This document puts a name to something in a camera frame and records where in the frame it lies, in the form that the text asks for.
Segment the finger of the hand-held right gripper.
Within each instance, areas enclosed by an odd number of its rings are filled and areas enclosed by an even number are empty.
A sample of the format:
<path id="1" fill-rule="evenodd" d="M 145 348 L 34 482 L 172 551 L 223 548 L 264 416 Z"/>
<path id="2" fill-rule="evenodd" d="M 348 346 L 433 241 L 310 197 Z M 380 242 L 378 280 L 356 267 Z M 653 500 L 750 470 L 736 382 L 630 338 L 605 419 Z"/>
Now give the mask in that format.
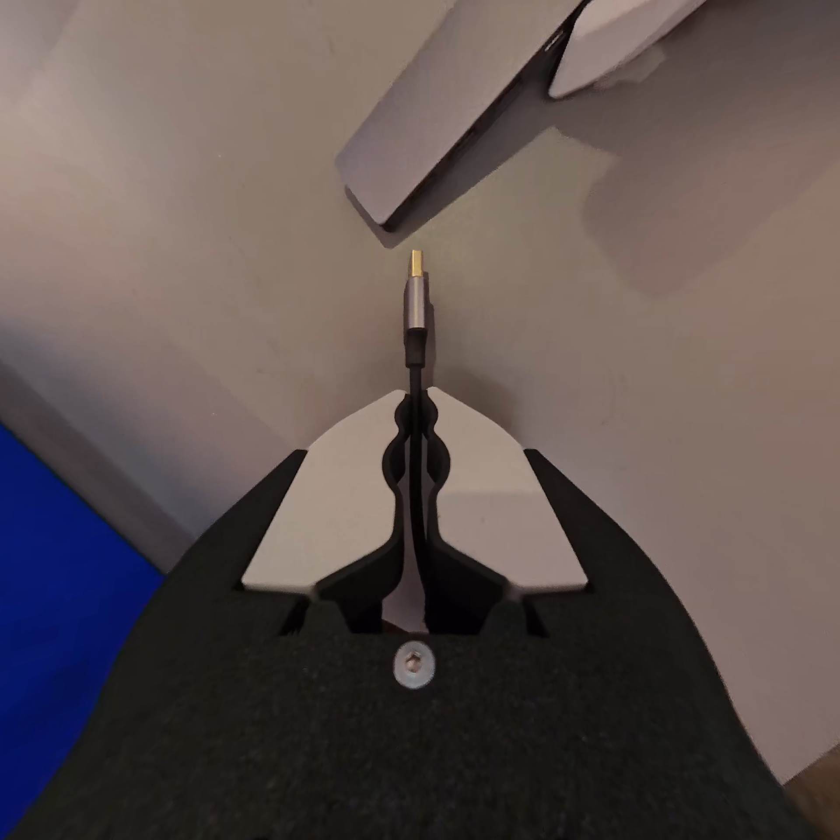
<path id="1" fill-rule="evenodd" d="M 587 88 L 665 37 L 702 1 L 592 1 L 574 17 L 548 95 Z"/>

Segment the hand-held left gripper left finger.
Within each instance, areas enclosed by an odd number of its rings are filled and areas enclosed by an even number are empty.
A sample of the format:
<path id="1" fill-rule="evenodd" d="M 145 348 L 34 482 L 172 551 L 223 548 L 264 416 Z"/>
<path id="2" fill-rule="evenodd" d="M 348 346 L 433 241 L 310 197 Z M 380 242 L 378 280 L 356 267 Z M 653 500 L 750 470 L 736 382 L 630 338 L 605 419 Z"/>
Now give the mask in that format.
<path id="1" fill-rule="evenodd" d="M 403 576 L 411 400 L 392 391 L 318 437 L 241 583 L 248 591 L 330 602 L 357 634 L 382 630 L 382 604 Z"/>

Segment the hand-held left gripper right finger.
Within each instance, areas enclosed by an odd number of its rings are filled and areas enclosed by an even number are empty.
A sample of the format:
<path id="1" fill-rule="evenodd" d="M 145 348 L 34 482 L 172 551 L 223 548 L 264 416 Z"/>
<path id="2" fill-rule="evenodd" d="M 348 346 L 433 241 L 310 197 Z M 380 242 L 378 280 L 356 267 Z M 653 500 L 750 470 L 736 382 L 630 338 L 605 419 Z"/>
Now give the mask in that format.
<path id="1" fill-rule="evenodd" d="M 478 634 L 504 601 L 583 592 L 587 575 L 517 439 L 436 386 L 423 421 L 429 631 Z"/>

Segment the grey usb hub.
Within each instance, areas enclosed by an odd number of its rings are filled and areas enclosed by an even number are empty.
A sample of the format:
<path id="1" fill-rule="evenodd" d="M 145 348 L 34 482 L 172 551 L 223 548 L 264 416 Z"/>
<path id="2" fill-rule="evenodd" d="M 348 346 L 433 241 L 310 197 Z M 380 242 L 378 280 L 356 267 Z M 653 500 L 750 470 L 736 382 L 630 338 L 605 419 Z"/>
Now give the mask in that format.
<path id="1" fill-rule="evenodd" d="M 336 159 L 373 224 L 395 230 L 532 75 L 557 70 L 587 2 L 458 1 Z"/>

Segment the blue plastic bin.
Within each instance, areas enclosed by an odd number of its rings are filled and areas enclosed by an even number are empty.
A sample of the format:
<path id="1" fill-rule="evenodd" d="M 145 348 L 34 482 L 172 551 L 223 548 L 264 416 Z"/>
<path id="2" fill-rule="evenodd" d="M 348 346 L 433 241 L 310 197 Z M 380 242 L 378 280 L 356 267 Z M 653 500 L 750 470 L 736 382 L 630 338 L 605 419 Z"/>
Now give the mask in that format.
<path id="1" fill-rule="evenodd" d="M 1 431 L 1 837 L 79 739 L 164 576 Z"/>

